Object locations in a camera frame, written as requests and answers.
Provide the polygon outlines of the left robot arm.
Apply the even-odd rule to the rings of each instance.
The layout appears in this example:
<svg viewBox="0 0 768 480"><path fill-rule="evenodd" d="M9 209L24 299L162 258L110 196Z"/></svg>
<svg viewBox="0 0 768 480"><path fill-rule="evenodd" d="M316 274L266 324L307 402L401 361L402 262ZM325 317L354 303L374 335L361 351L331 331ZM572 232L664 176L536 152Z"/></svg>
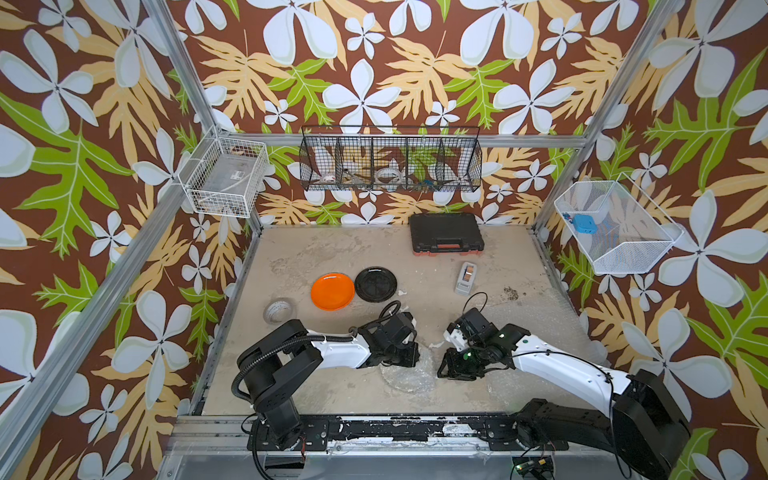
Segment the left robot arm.
<svg viewBox="0 0 768 480"><path fill-rule="evenodd" d="M238 357L231 393L251 406L267 428L267 439L284 450L304 430L292 396L315 371L413 368L420 357L416 336L412 314L400 311L395 302L346 334L315 332L291 319Z"/></svg>

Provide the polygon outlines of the clear bubble wrap sheet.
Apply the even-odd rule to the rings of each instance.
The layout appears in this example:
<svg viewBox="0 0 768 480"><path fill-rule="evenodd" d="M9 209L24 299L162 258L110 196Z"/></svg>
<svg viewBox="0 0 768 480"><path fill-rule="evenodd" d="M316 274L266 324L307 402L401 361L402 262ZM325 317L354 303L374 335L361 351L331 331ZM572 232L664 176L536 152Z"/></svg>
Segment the clear bubble wrap sheet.
<svg viewBox="0 0 768 480"><path fill-rule="evenodd" d="M426 394L436 386L436 370L432 351L418 344L419 358L414 367L380 366L384 382L391 388L409 393Z"/></svg>

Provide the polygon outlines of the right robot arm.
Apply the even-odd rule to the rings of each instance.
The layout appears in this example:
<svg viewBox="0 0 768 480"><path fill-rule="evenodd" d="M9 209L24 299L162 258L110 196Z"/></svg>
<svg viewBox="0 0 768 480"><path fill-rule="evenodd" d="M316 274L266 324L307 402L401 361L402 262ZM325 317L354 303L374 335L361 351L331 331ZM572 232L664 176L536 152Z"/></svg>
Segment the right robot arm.
<svg viewBox="0 0 768 480"><path fill-rule="evenodd" d="M499 364L544 379L587 403L565 407L532 399L513 416L525 447L575 443L615 455L646 479L667 479L691 428L659 375L599 366L567 353L515 324L501 328L472 308L451 322L438 377L474 381Z"/></svg>

